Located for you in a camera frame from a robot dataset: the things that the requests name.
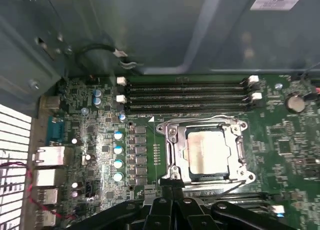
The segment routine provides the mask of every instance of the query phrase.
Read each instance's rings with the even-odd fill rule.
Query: white connector
[[[115,100],[117,103],[121,104],[125,104],[127,102],[125,95],[117,95]]]
[[[116,78],[116,84],[126,86],[127,85],[127,80],[124,76],[118,76]]]
[[[258,75],[251,75],[249,78],[248,78],[248,84],[251,85],[251,84],[255,84],[259,82],[259,76]]]
[[[261,92],[254,92],[251,94],[251,100],[255,101],[255,100],[260,100],[262,99],[262,93]]]
[[[271,211],[275,214],[284,214],[285,213],[285,207],[282,205],[273,205],[271,206]]]

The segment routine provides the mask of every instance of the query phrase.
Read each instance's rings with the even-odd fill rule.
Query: cpu socket
[[[167,172],[164,179],[181,179],[186,191],[245,184],[256,176],[247,171],[242,132],[248,124],[233,116],[175,118],[157,125],[165,135]]]

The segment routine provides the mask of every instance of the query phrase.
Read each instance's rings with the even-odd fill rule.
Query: white vent
[[[0,104],[0,164],[27,163],[32,118]],[[18,230],[26,168],[0,168],[0,230]]]

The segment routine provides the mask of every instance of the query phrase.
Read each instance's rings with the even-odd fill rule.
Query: red wire
[[[42,209],[43,211],[48,211],[48,212],[50,212],[50,213],[52,213],[53,215],[56,215],[58,218],[60,218],[60,219],[75,219],[76,217],[74,216],[74,215],[71,215],[71,214],[69,214],[69,215],[62,215],[62,214],[60,214],[60,213],[57,213],[56,211],[52,211],[52,210],[50,210],[49,208],[47,208],[45,205],[43,205],[43,204],[41,204],[40,202],[38,202],[38,201],[36,201],[36,200],[34,200],[32,197],[31,197],[31,193],[32,193],[32,182],[33,182],[33,174],[32,174],[32,172],[31,172],[31,170],[29,169],[29,167],[28,167],[28,165],[27,164],[25,164],[25,163],[23,163],[23,162],[20,162],[20,161],[14,161],[14,162],[5,162],[5,163],[2,163],[2,164],[0,164],[0,168],[3,168],[3,167],[8,167],[8,166],[11,166],[11,165],[18,165],[18,166],[23,166],[23,167],[25,167],[26,168],[26,176],[28,177],[28,178],[30,178],[30,180],[31,180],[31,183],[30,183],[30,185],[28,186],[28,188],[27,188],[27,193],[28,193],[28,199],[29,199],[29,201],[31,202],[31,203],[33,203],[33,204],[35,204],[35,205],[37,205],[40,209]]]

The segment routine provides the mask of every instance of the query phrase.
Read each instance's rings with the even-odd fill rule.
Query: white triangle marking
[[[153,123],[155,121],[155,116],[153,116],[152,118],[150,118],[150,120],[148,122]]]

